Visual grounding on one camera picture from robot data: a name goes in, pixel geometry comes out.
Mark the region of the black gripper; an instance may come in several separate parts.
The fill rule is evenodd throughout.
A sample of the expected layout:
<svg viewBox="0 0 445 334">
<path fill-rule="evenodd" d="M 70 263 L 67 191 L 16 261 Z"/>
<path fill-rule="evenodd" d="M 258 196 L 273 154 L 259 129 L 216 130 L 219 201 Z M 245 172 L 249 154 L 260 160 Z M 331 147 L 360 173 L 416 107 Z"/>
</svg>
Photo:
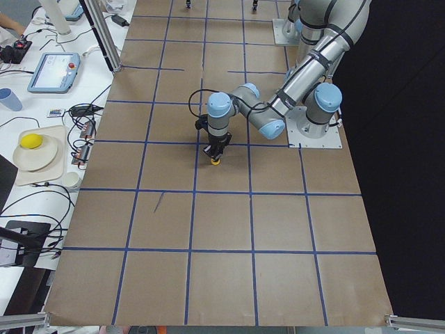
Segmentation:
<svg viewBox="0 0 445 334">
<path fill-rule="evenodd" d="M 229 145 L 232 135 L 227 132 L 222 136 L 214 136 L 208 133 L 209 144 L 203 149 L 203 152 L 209 157 L 221 157 L 223 150 Z"/>
</svg>

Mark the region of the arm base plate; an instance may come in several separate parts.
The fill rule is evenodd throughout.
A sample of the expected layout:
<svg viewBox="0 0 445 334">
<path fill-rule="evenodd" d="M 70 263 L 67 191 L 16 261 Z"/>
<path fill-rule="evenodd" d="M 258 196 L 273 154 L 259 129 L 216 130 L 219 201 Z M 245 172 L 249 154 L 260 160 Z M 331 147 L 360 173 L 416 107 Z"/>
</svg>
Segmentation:
<svg viewBox="0 0 445 334">
<path fill-rule="evenodd" d="M 337 119 L 333 113 L 327 123 L 317 125 L 307 117 L 306 106 L 297 106 L 286 114 L 285 120 L 291 148 L 342 148 Z"/>
<path fill-rule="evenodd" d="M 273 19 L 272 25 L 276 45 L 297 46 L 299 44 L 299 32 L 294 22 L 288 19 Z"/>
</svg>

